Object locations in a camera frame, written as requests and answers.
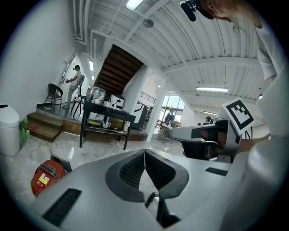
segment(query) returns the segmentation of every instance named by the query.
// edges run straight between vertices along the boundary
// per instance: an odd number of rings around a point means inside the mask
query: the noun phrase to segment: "fluorescent light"
[[[228,88],[218,87],[197,87],[197,91],[228,92]]]
[[[93,62],[89,61],[90,70],[93,71]]]
[[[212,112],[207,112],[207,111],[204,111],[204,113],[206,113],[206,114],[210,114],[210,115],[216,115],[216,116],[219,116],[218,114],[216,114],[216,113],[212,113]]]
[[[126,4],[126,8],[135,10],[144,0],[129,0]]]

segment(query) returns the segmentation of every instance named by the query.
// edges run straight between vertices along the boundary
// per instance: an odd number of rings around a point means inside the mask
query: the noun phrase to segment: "wooden staircase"
[[[143,63],[130,53],[113,45],[94,86],[105,89],[107,94],[121,95],[127,83],[142,65]]]
[[[46,115],[34,112],[27,115],[27,120],[29,124],[26,125],[26,128],[30,130],[30,134],[48,142],[53,142],[62,132],[62,121]]]

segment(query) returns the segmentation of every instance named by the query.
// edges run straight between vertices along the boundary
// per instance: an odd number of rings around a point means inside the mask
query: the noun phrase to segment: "wooden platform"
[[[27,120],[29,124],[26,125],[26,128],[30,130],[30,135],[48,142],[53,142],[62,132],[63,125],[61,120],[56,120],[37,112],[28,114]]]

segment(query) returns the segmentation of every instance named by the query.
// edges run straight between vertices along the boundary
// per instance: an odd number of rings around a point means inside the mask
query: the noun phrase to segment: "white trash can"
[[[12,107],[0,103],[0,152],[14,156],[19,150],[19,115]]]

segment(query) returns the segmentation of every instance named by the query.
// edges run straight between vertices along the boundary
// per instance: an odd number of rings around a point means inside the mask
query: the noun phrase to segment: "red appliance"
[[[31,188],[35,197],[45,189],[65,177],[65,171],[61,164],[53,160],[47,160],[35,171],[31,180]]]

